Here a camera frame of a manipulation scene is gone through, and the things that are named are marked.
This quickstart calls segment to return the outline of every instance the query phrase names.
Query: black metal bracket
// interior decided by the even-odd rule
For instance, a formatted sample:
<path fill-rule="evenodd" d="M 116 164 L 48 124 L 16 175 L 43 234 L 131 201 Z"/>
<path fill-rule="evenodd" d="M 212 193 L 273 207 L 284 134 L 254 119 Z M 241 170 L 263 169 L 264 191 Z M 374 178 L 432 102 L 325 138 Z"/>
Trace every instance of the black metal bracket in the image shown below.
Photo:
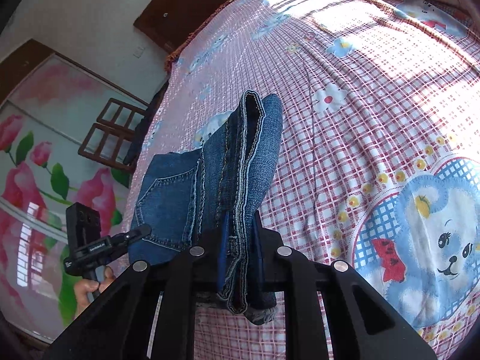
<path fill-rule="evenodd" d="M 284 247 L 256 214 L 263 258 L 263 291 L 285 293 L 286 359 L 327 360 L 318 292 L 322 295 L 335 360 L 434 360 L 417 332 L 344 261 L 324 265 Z M 217 291 L 219 232 L 171 262 L 131 264 L 50 345 L 44 360 L 190 360 L 194 354 L 195 296 Z"/>

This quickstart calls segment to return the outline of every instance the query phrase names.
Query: human hand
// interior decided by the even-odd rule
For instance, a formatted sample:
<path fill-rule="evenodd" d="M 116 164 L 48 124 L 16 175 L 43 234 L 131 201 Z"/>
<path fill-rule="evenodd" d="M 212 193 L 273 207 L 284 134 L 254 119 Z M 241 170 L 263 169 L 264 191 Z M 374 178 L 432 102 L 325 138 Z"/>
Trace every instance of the human hand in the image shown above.
<path fill-rule="evenodd" d="M 82 313 L 82 311 L 85 310 L 90 304 L 90 301 L 87 297 L 87 294 L 89 292 L 99 290 L 100 293 L 102 293 L 116 279 L 115 275 L 113 274 L 112 268 L 110 268 L 109 266 L 105 267 L 104 276 L 105 280 L 101 283 L 88 279 L 82 279 L 75 283 L 75 286 L 73 286 L 73 290 L 75 292 L 75 299 L 77 300 L 77 310 L 75 312 L 75 318 L 77 318 Z"/>

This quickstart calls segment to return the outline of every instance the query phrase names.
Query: denim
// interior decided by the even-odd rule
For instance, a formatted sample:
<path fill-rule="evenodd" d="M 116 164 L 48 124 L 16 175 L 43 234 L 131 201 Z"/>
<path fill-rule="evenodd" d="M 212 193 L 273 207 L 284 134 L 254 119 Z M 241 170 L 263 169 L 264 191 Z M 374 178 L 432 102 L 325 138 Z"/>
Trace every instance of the denim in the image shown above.
<path fill-rule="evenodd" d="M 275 296 L 259 287 L 262 261 L 254 213 L 272 182 L 282 123 L 277 95 L 261 100 L 255 91 L 246 91 L 203 147 L 154 156 L 131 224 L 148 223 L 152 234 L 131 245 L 130 260 L 170 261 L 203 231 L 221 229 L 218 298 L 236 314 L 248 306 L 249 314 L 252 309 L 272 314 Z"/>

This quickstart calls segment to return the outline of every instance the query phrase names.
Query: green leaf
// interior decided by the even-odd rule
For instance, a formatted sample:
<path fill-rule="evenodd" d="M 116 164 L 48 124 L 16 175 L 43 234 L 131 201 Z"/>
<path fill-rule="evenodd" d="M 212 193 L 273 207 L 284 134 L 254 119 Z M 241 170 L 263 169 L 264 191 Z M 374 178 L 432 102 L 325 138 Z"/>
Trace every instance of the green leaf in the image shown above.
<path fill-rule="evenodd" d="M 56 163 L 52 168 L 50 183 L 54 192 L 58 193 L 64 200 L 66 200 L 70 181 L 68 180 L 68 177 L 65 176 L 65 173 L 63 173 L 63 167 L 59 163 Z"/>
<path fill-rule="evenodd" d="M 121 185 L 123 185 L 125 188 L 129 188 L 129 182 L 130 182 L 130 173 L 120 170 L 120 169 L 115 169 L 115 168 L 110 168 L 110 171 L 112 172 L 113 178 L 119 182 Z"/>
<path fill-rule="evenodd" d="M 17 146 L 17 151 L 15 153 L 15 164 L 18 165 L 21 162 L 25 161 L 27 154 L 33 147 L 33 132 L 29 131 L 25 137 L 22 138 L 20 143 Z"/>
<path fill-rule="evenodd" d="M 115 226 L 115 225 L 118 225 L 119 223 L 122 223 L 122 220 L 123 220 L 122 213 L 119 210 L 115 209 L 112 215 L 112 219 L 110 220 L 110 223 L 112 224 L 112 226 Z"/>
<path fill-rule="evenodd" d="M 74 320 L 75 312 L 77 311 L 77 299 L 75 299 L 74 285 L 81 277 L 70 276 L 65 273 L 63 268 L 63 259 L 68 257 L 68 246 L 63 248 L 60 256 L 60 266 L 62 267 L 62 278 L 60 293 L 58 294 L 58 310 L 63 321 L 63 326 L 70 325 Z"/>
<path fill-rule="evenodd" d="M 43 245 L 48 251 L 50 251 L 50 249 L 52 249 L 52 247 L 54 247 L 56 243 L 57 240 L 52 237 L 45 237 L 45 239 L 43 240 Z"/>

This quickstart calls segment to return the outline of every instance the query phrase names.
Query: white wall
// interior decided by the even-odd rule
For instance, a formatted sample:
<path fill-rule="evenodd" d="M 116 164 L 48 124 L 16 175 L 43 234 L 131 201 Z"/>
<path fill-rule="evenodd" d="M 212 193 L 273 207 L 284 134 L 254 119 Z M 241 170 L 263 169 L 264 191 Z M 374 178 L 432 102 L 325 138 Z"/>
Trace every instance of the white wall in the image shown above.
<path fill-rule="evenodd" d="M 23 0 L 0 36 L 0 60 L 34 38 L 149 102 L 167 55 L 133 27 L 150 1 Z"/>

